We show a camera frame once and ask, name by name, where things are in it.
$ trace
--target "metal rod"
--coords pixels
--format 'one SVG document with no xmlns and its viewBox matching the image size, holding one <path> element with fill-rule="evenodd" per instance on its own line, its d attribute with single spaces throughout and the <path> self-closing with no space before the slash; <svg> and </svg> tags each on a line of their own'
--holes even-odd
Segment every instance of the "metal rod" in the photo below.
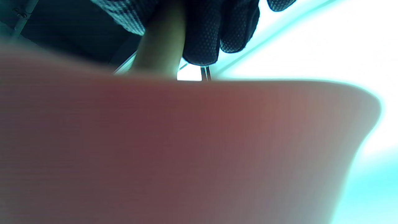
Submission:
<svg viewBox="0 0 398 224">
<path fill-rule="evenodd" d="M 21 32 L 22 32 L 23 28 L 26 25 L 26 22 L 30 18 L 30 15 L 32 14 L 33 10 L 35 9 L 38 1 L 39 0 L 29 0 L 27 2 L 26 7 L 25 7 L 26 16 L 25 17 L 22 16 L 18 20 L 17 24 L 15 25 L 14 31 L 11 34 L 10 43 L 14 43 L 16 40 L 18 40 L 19 36 L 21 35 Z"/>
</svg>

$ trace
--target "skin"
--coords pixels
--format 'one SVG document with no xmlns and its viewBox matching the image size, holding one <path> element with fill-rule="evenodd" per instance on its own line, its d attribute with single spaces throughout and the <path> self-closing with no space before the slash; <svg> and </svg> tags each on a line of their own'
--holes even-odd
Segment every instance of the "skin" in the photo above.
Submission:
<svg viewBox="0 0 398 224">
<path fill-rule="evenodd" d="M 380 113 L 342 84 L 155 81 L 0 49 L 2 223 L 327 224 Z"/>
<path fill-rule="evenodd" d="M 182 0 L 164 1 L 146 27 L 131 71 L 147 71 L 157 79 L 177 79 L 185 43 L 186 19 Z"/>
</svg>

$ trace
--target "metal frame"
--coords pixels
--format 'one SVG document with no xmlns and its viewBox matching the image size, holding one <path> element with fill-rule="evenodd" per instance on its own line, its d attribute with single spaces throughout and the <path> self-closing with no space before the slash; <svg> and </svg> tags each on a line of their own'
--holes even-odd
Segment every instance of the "metal frame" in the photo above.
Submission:
<svg viewBox="0 0 398 224">
<path fill-rule="evenodd" d="M 11 34 L 10 43 L 14 43 L 18 40 L 23 28 L 26 25 L 26 22 L 29 20 L 38 2 L 39 0 L 29 0 L 24 10 L 20 8 L 13 9 L 20 19 L 18 20 L 17 24 L 15 25 L 14 31 Z"/>
</svg>

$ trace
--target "mesh glove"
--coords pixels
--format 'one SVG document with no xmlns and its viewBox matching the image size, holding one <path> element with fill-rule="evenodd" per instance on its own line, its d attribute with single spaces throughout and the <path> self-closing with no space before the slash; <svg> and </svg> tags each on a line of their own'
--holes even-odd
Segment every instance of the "mesh glove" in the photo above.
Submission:
<svg viewBox="0 0 398 224">
<path fill-rule="evenodd" d="M 145 27 L 163 0 L 91 0 L 127 31 L 144 35 Z M 275 12 L 296 0 L 268 0 Z M 187 29 L 183 58 L 194 65 L 214 64 L 220 49 L 239 52 L 258 23 L 259 0 L 185 0 Z"/>
</svg>

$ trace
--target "finger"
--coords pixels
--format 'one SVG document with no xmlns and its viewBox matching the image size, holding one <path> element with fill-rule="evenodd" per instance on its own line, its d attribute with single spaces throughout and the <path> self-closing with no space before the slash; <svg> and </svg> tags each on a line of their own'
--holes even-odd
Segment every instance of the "finger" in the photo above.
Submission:
<svg viewBox="0 0 398 224">
<path fill-rule="evenodd" d="M 190 64 L 211 65 L 219 57 L 221 1 L 188 1 L 183 57 Z"/>
<path fill-rule="evenodd" d="M 268 0 L 269 8 L 274 12 L 280 12 L 291 6 L 296 0 Z"/>
<path fill-rule="evenodd" d="M 221 31 L 221 49 L 226 53 L 239 52 L 256 30 L 260 11 L 259 0 L 233 0 L 223 5 L 224 25 Z"/>
</svg>

